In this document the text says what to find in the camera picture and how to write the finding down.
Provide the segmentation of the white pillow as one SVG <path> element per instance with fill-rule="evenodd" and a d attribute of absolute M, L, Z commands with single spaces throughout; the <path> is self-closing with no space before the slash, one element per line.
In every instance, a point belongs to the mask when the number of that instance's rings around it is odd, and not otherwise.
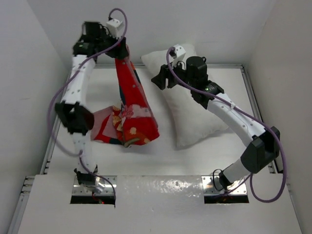
<path fill-rule="evenodd" d="M 191 56 L 197 56 L 193 45 L 181 46 L 186 51 L 183 62 Z M 167 64 L 166 53 L 167 50 L 154 51 L 140 57 L 153 77 L 158 75 L 163 64 Z M 176 85 L 171 89 L 159 91 L 163 94 L 174 119 L 177 148 L 194 145 L 215 132 L 228 129 L 228 125 L 220 118 L 193 100 L 190 90 Z"/>

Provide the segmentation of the red patterned pillowcase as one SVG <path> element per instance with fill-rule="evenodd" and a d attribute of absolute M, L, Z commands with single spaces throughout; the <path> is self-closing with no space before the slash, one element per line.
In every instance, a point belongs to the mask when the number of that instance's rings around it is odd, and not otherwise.
<path fill-rule="evenodd" d="M 91 140 L 122 145 L 145 145 L 157 139 L 158 124 L 129 58 L 115 59 L 120 104 L 94 113 Z"/>

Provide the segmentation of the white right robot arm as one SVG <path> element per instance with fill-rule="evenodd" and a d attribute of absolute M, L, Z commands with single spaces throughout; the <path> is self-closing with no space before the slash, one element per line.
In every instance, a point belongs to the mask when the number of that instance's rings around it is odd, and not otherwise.
<path fill-rule="evenodd" d="M 188 86 L 194 101 L 225 122 L 246 146 L 242 156 L 220 171 L 218 180 L 213 181 L 216 190 L 227 191 L 234 182 L 258 173 L 279 156 L 279 130 L 275 127 L 266 130 L 255 119 L 243 114 L 224 89 L 208 79 L 205 57 L 189 57 L 185 65 L 180 62 L 164 64 L 151 81 L 160 90 L 176 85 Z"/>

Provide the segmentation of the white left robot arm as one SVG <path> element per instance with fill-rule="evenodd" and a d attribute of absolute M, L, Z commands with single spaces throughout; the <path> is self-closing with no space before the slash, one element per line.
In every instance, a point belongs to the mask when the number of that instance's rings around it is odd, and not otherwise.
<path fill-rule="evenodd" d="M 114 59 L 123 59 L 129 55 L 126 39 L 121 30 L 124 22 L 110 18 L 105 25 L 100 22 L 86 21 L 82 33 L 73 46 L 72 71 L 69 83 L 55 111 L 74 143 L 74 155 L 78 156 L 75 168 L 79 185 L 100 193 L 102 178 L 96 176 L 97 163 L 91 150 L 91 130 L 95 117 L 86 108 L 86 94 L 90 76 L 97 63 L 98 56 L 106 54 Z"/>

